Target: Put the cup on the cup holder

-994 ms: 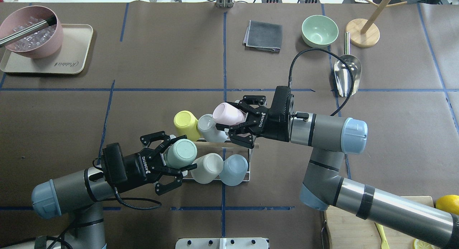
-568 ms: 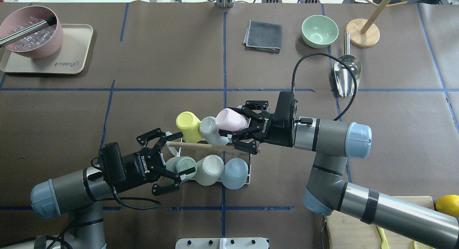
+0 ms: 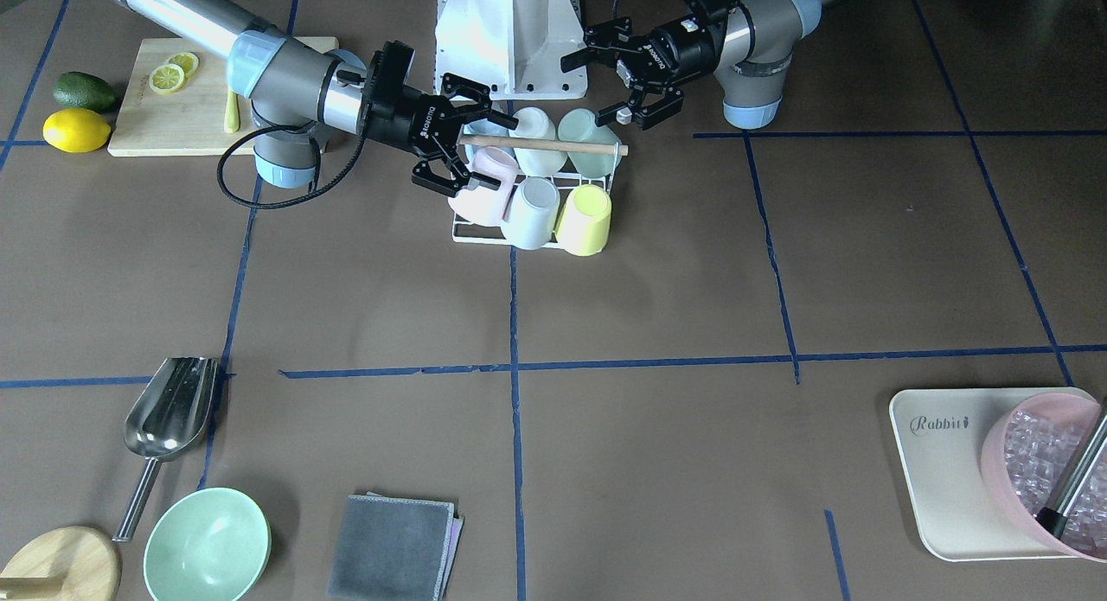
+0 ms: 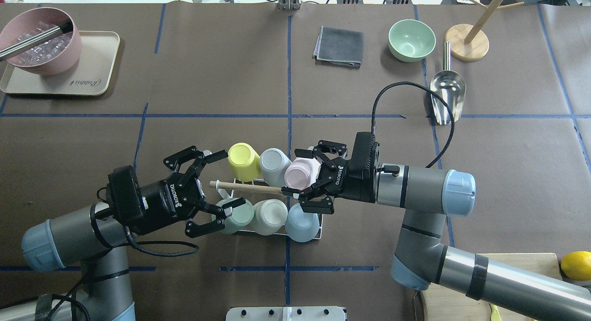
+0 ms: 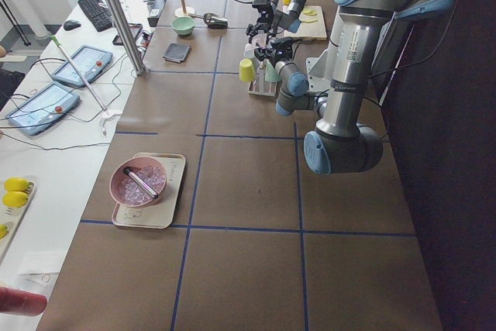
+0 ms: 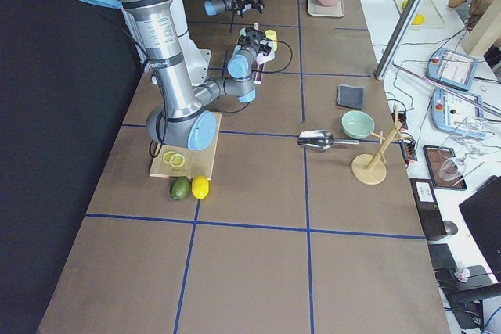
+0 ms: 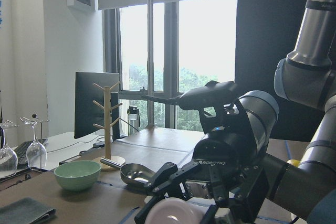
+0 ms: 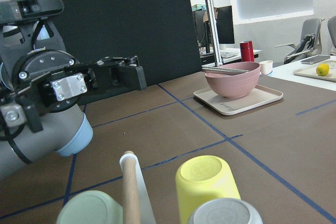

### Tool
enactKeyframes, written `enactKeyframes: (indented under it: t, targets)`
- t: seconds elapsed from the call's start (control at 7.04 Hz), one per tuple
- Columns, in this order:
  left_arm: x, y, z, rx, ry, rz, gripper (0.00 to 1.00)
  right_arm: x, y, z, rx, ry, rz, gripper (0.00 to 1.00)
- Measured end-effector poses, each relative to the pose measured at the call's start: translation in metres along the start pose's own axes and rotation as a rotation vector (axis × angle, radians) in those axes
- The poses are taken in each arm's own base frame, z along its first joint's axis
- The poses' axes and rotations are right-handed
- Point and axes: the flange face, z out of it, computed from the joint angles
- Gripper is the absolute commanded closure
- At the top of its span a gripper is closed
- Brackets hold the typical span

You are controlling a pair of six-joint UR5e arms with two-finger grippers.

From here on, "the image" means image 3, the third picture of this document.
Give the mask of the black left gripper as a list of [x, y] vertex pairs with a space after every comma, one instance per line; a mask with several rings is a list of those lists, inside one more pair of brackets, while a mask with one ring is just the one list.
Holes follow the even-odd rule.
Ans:
[[[619, 68], [625, 86], [638, 84], [631, 96], [597, 112], [597, 125], [637, 125], [641, 131], [664, 123], [681, 111], [685, 93], [677, 89], [715, 72], [722, 61], [727, 21], [682, 17], [654, 27], [644, 37], [632, 37], [631, 18], [613, 18], [584, 27], [584, 46], [560, 58], [562, 73], [590, 62]], [[661, 90], [645, 104], [650, 92]]]

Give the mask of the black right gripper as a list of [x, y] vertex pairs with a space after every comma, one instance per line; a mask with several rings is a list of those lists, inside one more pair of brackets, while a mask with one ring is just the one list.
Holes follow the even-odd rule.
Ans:
[[439, 77], [439, 95], [408, 86], [406, 77], [414, 49], [404, 42], [385, 42], [368, 65], [362, 86], [362, 136], [420, 157], [411, 172], [415, 186], [445, 196], [487, 188], [497, 191], [503, 179], [486, 170], [470, 170], [458, 155], [459, 131], [487, 120], [507, 131], [519, 120], [493, 106], [488, 86], [458, 74]]

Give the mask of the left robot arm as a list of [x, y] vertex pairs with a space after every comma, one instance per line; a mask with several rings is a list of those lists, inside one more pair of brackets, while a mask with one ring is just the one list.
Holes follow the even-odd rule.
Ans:
[[795, 46], [838, 0], [682, 0], [687, 14], [637, 35], [629, 17], [584, 27], [584, 44], [563, 54], [565, 73], [612, 69], [628, 97], [597, 113], [596, 124], [642, 131], [674, 117], [689, 82], [713, 76], [730, 125], [755, 131], [775, 118]]

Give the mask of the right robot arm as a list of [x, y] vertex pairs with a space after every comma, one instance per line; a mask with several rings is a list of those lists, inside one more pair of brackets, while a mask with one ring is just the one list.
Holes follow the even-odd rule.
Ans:
[[514, 129], [518, 121], [494, 108], [490, 89], [447, 74], [438, 95], [408, 86], [413, 49], [387, 42], [371, 61], [321, 53], [229, 0], [112, 0], [189, 39], [225, 61], [227, 85], [252, 104], [254, 167], [272, 186], [306, 190], [284, 207], [333, 187], [321, 179], [322, 148], [337, 131], [355, 136], [352, 159], [368, 141], [418, 159], [412, 182], [455, 196], [490, 176], [468, 169], [458, 154], [462, 129], [478, 120]]

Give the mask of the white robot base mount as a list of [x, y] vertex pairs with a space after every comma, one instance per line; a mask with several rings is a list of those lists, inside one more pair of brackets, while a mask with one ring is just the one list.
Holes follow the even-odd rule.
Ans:
[[561, 58], [584, 48], [580, 0], [436, 0], [432, 85], [447, 74], [490, 89], [494, 100], [584, 99], [584, 68]]

